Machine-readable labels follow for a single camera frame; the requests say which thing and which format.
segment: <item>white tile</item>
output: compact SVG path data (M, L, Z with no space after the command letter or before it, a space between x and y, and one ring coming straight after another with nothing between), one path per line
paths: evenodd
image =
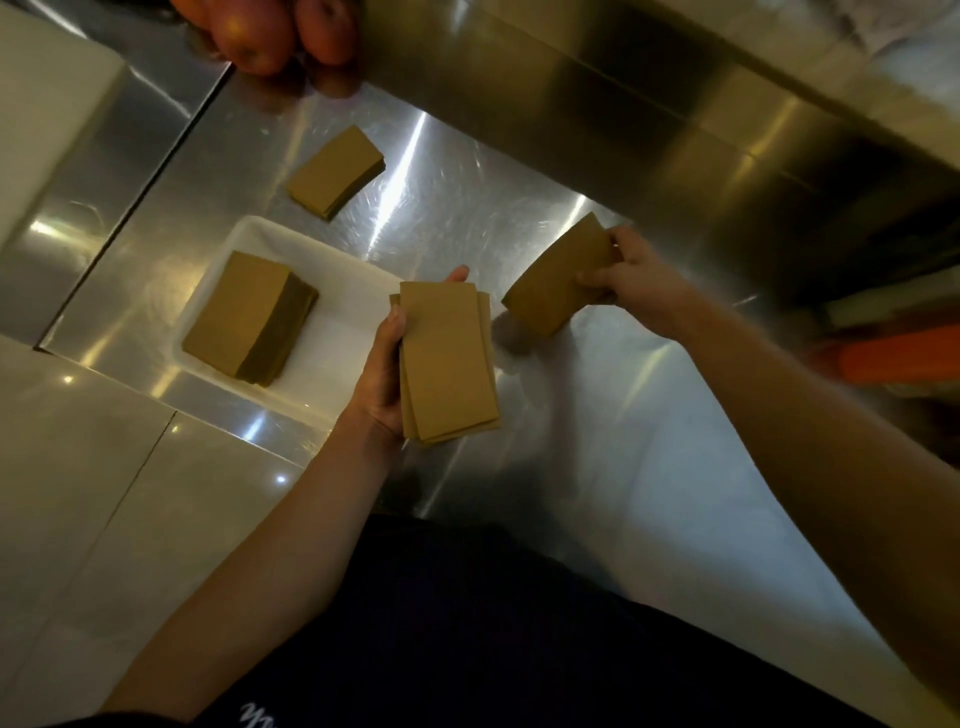
M0 337L0 688L173 410Z
M39 725L94 711L137 651L300 474L178 414L97 542L0 715Z

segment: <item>cutting board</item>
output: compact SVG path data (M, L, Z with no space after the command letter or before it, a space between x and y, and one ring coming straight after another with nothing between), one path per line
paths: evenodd
M0 246L33 217L126 67L109 48L0 2Z

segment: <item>white tray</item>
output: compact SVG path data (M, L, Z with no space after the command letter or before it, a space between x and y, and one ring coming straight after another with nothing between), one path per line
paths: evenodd
M232 251L285 263L320 291L282 374L266 388L224 376L181 346ZM261 217L245 217L177 319L169 353L185 371L218 387L308 425L330 428L347 405L373 334L390 310L388 297L399 289L399 278L370 263Z

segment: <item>stack of paper sleeves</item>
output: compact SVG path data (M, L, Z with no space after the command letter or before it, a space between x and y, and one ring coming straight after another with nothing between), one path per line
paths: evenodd
M407 318L400 347L404 436L433 445L500 427L490 295L472 283L405 281L391 303Z
M327 222L386 169L383 155L359 128L337 134L287 183L290 196Z
M227 376L270 386L318 298L288 266L234 251L183 350Z

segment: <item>right hand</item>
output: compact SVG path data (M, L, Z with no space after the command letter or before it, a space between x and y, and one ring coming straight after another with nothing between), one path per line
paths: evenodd
M608 232L623 262L582 271L577 274L577 282L587 288L613 291L616 304L655 334L679 338L684 317L691 307L705 300L704 296L636 231L619 226Z

